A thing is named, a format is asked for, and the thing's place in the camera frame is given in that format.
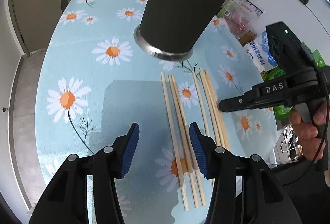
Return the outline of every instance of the finger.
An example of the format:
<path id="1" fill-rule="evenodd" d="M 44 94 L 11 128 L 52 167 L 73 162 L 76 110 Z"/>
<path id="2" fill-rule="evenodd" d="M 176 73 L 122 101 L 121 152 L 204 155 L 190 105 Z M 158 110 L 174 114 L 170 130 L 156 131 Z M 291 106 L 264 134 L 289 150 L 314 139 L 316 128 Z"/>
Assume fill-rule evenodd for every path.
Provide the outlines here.
<path id="1" fill-rule="evenodd" d="M 291 124 L 300 124 L 301 123 L 301 117 L 299 113 L 295 110 L 292 110 L 289 115 L 289 121 Z"/>
<path id="2" fill-rule="evenodd" d="M 303 147 L 303 153 L 306 159 L 313 160 L 317 149 L 320 146 L 321 139 L 320 138 L 312 138 L 309 140 L 299 140 L 300 145 Z M 317 156 L 317 160 L 321 159 L 323 156 L 323 150 L 325 149 L 325 142 L 323 142 L 320 153 Z"/>
<path id="3" fill-rule="evenodd" d="M 301 122 L 297 125 L 293 124 L 292 127 L 299 139 L 309 140 L 317 136 L 317 128 L 313 124 Z"/>
<path id="4" fill-rule="evenodd" d="M 317 112 L 315 113 L 313 120 L 316 125 L 322 125 L 325 124 L 326 120 L 326 115 L 327 115 L 327 103 L 324 102 Z"/>

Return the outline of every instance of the chopstick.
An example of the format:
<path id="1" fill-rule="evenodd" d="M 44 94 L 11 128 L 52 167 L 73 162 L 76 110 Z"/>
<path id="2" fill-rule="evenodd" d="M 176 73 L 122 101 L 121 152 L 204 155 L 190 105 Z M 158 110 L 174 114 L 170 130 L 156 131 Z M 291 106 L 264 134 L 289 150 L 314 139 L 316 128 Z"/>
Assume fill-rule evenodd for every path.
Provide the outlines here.
<path id="1" fill-rule="evenodd" d="M 207 123 L 207 116 L 206 116 L 206 111 L 205 111 L 205 107 L 204 107 L 203 96 L 199 89 L 198 80 L 197 80 L 197 77 L 196 77 L 196 74 L 194 71 L 192 72 L 192 77 L 194 78 L 194 83 L 195 83 L 195 87 L 196 87 L 196 91 L 197 91 L 197 95 L 198 95 L 198 99 L 199 99 L 199 105 L 201 106 L 202 117 L 203 117 L 204 128 L 205 128 L 205 135 L 207 135 L 209 137 L 210 130 L 209 130 L 209 125 Z"/>
<path id="2" fill-rule="evenodd" d="M 180 183 L 182 198 L 183 198 L 183 202 L 184 202 L 184 210 L 188 211 L 189 206 L 188 206 L 187 193 L 186 193 L 185 184 L 184 184 L 184 176 L 183 176 L 183 172 L 182 172 L 180 153 L 179 153 L 179 148 L 178 148 L 178 142 L 177 142 L 176 135 L 175 135 L 175 129 L 174 129 L 172 111 L 171 111 L 171 106 L 170 106 L 170 100 L 169 100 L 168 92 L 167 92 L 166 80 L 165 80 L 165 76 L 164 76 L 163 72 L 161 72 L 161 78 L 162 78 L 162 85 L 163 85 L 163 91 L 164 91 L 164 98 L 165 98 L 168 122 L 169 122 L 170 130 L 171 130 L 171 137 L 172 137 L 173 148 L 174 148 L 174 156 L 175 156 L 175 161 L 177 163 L 177 168 L 178 168 L 179 183 Z"/>
<path id="3" fill-rule="evenodd" d="M 180 108 L 181 117 L 182 117 L 182 120 L 183 120 L 183 123 L 184 123 L 185 134 L 186 134 L 186 137 L 187 137 L 187 141 L 188 141 L 188 145 L 189 145 L 189 149 L 190 149 L 190 153 L 191 153 L 191 157 L 192 157 L 192 162 L 194 164 L 194 170 L 195 170 L 195 174 L 196 174 L 196 178 L 197 178 L 197 184 L 198 184 L 198 188 L 199 188 L 199 194 L 201 196 L 202 206 L 206 206 L 206 200 L 205 200 L 205 194 L 204 194 L 203 184 L 202 184 L 202 180 L 201 180 L 201 175 L 199 173 L 199 168 L 198 168 L 196 156 L 195 156 L 195 153 L 194 153 L 194 149 L 192 148 L 192 144 L 191 144 L 191 141 L 190 141 L 190 138 L 189 138 L 189 127 L 188 127 L 188 123 L 187 123 L 187 118 L 184 114 L 184 108 L 182 106 L 182 102 L 181 102 L 181 98 L 180 98 L 177 83 L 174 79 L 174 76 L 172 75 L 171 77 L 172 77 L 173 84 L 174 84 L 175 94 L 176 94 L 178 102 L 179 102 L 179 108 Z"/>
<path id="4" fill-rule="evenodd" d="M 216 103 L 214 102 L 214 100 L 212 98 L 211 90 L 209 88 L 209 84 L 206 81 L 206 77 L 205 77 L 205 74 L 204 74 L 204 71 L 202 70 L 202 68 L 200 68 L 199 74 L 201 75 L 202 82 L 204 81 L 204 83 L 206 84 L 207 92 L 208 92 L 208 94 L 210 96 L 210 99 L 211 99 L 211 104 L 212 104 L 212 108 L 213 108 L 213 111 L 214 111 L 214 116 L 216 118 L 216 123 L 217 123 L 217 128 L 218 128 L 218 132 L 219 132 L 220 141 L 221 141 L 221 146 L 225 147 L 225 140 L 223 138 L 222 128 L 221 128 L 221 124 L 220 124 L 220 120 L 219 120 L 218 107 L 217 107 Z"/>
<path id="5" fill-rule="evenodd" d="M 195 186 L 195 177 L 194 177 L 194 173 L 192 171 L 191 156 L 190 156 L 190 151 L 189 151 L 189 148 L 188 148 L 187 138 L 186 138 L 186 135 L 185 135 L 184 123 L 183 123 L 180 108 L 179 108 L 178 97 L 177 97 L 176 92 L 175 92 L 173 76 L 169 74 L 168 79 L 169 79 L 169 82 L 170 82 L 170 87 L 171 87 L 172 96 L 173 96 L 173 100 L 174 100 L 175 111 L 177 113 L 177 119 L 178 119 L 181 138 L 182 138 L 182 144 L 184 146 L 184 154 L 185 154 L 186 160 L 187 160 L 187 166 L 188 166 L 190 184 L 191 184 L 191 189 L 192 189 L 192 195 L 193 195 L 193 198 L 194 198 L 194 204 L 195 204 L 196 208 L 199 208 L 197 190 L 196 190 L 196 186 Z"/>
<path id="6" fill-rule="evenodd" d="M 212 120 L 212 125 L 213 125 L 213 131 L 214 131 L 214 137 L 216 138 L 216 144 L 217 144 L 217 146 L 221 146 L 221 140 L 220 140 L 220 136 L 219 136 L 219 130 L 218 130 L 218 127 L 217 127 L 216 115 L 215 115 L 215 112 L 213 110 L 212 99 L 211 99 L 210 91 L 208 89 L 208 84 L 207 84 L 206 79 L 205 79 L 204 71 L 200 70 L 199 75 L 201 76 L 201 79 L 202 79 L 202 85 L 203 85 L 203 88 L 204 88 L 206 101 L 207 101 L 207 104 L 208 104 L 209 110 L 210 110 L 210 115 L 211 115 L 211 120 Z"/>
<path id="7" fill-rule="evenodd" d="M 215 104 L 217 105 L 218 103 L 218 98 L 217 98 L 217 94 L 214 90 L 214 87 L 213 87 L 213 84 L 212 84 L 212 81 L 211 81 L 211 77 L 208 73 L 207 70 L 205 70 L 205 77 L 206 77 L 206 81 L 209 85 L 209 88 L 211 90 L 211 93 L 212 93 L 212 97 L 213 97 L 213 100 L 215 102 Z M 218 115 L 219 115 L 219 120 L 220 120 L 220 123 L 221 123 L 221 129 L 222 129 L 222 134 L 223 134 L 223 138 L 225 140 L 225 148 L 227 150 L 230 150 L 230 143 L 229 143 L 229 139 L 228 139 L 228 133 L 227 133 L 227 129 L 226 129 L 226 125 L 225 125 L 225 122 L 223 120 L 223 117 L 222 117 L 222 111 L 220 111 L 219 109 L 217 109 L 217 112 L 218 112 Z"/>

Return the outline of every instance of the wire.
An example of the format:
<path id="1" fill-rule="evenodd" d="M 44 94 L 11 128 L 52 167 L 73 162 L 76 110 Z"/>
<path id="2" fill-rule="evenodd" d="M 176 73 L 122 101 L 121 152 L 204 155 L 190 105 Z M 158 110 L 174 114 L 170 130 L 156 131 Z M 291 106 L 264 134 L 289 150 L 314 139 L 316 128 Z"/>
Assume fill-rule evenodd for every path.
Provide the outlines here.
<path id="1" fill-rule="evenodd" d="M 303 172 L 302 175 L 299 176 L 297 179 L 295 179 L 295 180 L 293 180 L 291 182 L 282 184 L 283 186 L 288 186 L 290 184 L 293 184 L 293 183 L 298 182 L 299 180 L 301 180 L 311 170 L 311 168 L 313 167 L 314 162 L 315 162 L 317 156 L 319 155 L 319 153 L 321 151 L 322 145 L 323 145 L 323 143 L 325 141 L 325 138 L 327 136 L 327 130 L 328 130 L 328 124 L 329 124 L 329 113 L 330 113 L 329 92 L 328 92 L 326 80 L 324 78 L 324 74 L 323 73 L 322 74 L 320 73 L 320 70 L 316 66 L 316 63 L 315 62 L 313 62 L 313 67 L 314 67 L 314 70 L 316 72 L 316 75 L 317 75 L 317 78 L 318 78 L 318 81 L 319 81 L 319 84 L 320 84 L 320 87 L 321 87 L 321 91 L 326 94 L 325 98 L 326 98 L 326 103 L 327 103 L 327 114 L 326 114 L 326 121 L 325 121 L 323 136 L 322 136 L 322 139 L 321 139 L 320 146 L 318 146 L 318 149 L 316 151 L 316 154 L 315 154 L 313 160 L 311 161 L 310 165 L 308 166 L 308 168 L 305 170 L 305 172 Z"/>

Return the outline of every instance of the orange flower center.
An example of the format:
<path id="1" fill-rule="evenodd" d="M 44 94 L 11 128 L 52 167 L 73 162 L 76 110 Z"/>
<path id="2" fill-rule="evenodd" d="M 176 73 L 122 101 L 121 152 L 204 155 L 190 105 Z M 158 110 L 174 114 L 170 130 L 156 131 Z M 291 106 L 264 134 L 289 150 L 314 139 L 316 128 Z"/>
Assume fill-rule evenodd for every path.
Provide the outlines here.
<path id="1" fill-rule="evenodd" d="M 66 15 L 67 20 L 75 19 L 76 17 L 77 17 L 77 14 L 67 14 Z"/>
<path id="2" fill-rule="evenodd" d="M 132 11 L 126 11 L 124 13 L 125 16 L 134 16 L 134 13 Z"/>
<path id="3" fill-rule="evenodd" d="M 229 73 L 229 72 L 225 72 L 225 76 L 228 80 L 230 80 L 231 82 L 233 81 L 233 76 Z"/>
<path id="4" fill-rule="evenodd" d="M 110 46 L 105 53 L 110 57 L 116 57 L 120 54 L 120 49 L 115 46 Z"/>
<path id="5" fill-rule="evenodd" d="M 188 168 L 187 168 L 187 161 L 185 158 L 181 158 L 180 157 L 180 162 L 181 162 L 181 167 L 182 167 L 182 172 L 185 174 L 188 172 Z M 171 174 L 179 176 L 179 172 L 178 172 L 178 167 L 177 167 L 177 162 L 176 160 L 172 160 L 172 165 L 171 165 Z"/>
<path id="6" fill-rule="evenodd" d="M 230 52 L 230 51 L 228 51 L 228 50 L 227 50 L 227 55 L 230 56 L 230 57 L 233 57 L 232 52 Z"/>
<path id="7" fill-rule="evenodd" d="M 248 130 L 248 129 L 250 128 L 249 121 L 248 121 L 248 119 L 247 119 L 245 116 L 243 116 L 243 117 L 241 118 L 241 120 L 240 120 L 240 124 L 242 124 L 242 127 L 243 127 L 243 129 L 244 129 L 245 131 Z"/>
<path id="8" fill-rule="evenodd" d="M 70 109 L 74 101 L 75 101 L 75 95 L 72 94 L 70 91 L 62 94 L 60 98 L 60 104 L 64 109 Z"/>
<path id="9" fill-rule="evenodd" d="M 182 94 L 184 95 L 185 98 L 191 97 L 191 92 L 189 91 L 189 89 L 182 89 Z"/>

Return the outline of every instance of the blue floral tablecloth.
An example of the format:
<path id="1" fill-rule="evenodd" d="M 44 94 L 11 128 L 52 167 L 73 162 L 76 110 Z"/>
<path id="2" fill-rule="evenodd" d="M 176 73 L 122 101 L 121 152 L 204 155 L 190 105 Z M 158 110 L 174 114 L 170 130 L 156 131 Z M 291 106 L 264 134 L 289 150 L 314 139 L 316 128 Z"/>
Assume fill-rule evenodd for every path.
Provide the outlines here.
<path id="1" fill-rule="evenodd" d="M 208 204 L 196 209 L 185 173 L 189 211 L 184 211 L 160 73 L 174 75 L 188 123 L 196 121 L 202 133 L 193 70 L 197 74 L 200 67 L 208 70 L 219 100 L 241 95 L 262 79 L 239 42 L 216 18 L 194 45 L 189 60 L 168 62 L 147 55 L 133 38 L 146 3 L 72 0 L 67 6 L 52 36 L 38 84 L 35 130 L 40 166 L 48 183 L 69 154 L 84 157 L 96 153 L 137 122 L 140 140 L 130 171 L 116 181 L 126 224 L 200 224 L 207 214 L 212 184 L 202 178 Z M 199 87 L 214 137 L 200 82 Z M 223 117 L 233 154 L 270 155 L 278 140 L 271 109 Z M 92 177 L 88 177 L 88 212 L 90 223 L 95 223 L 92 196 Z"/>

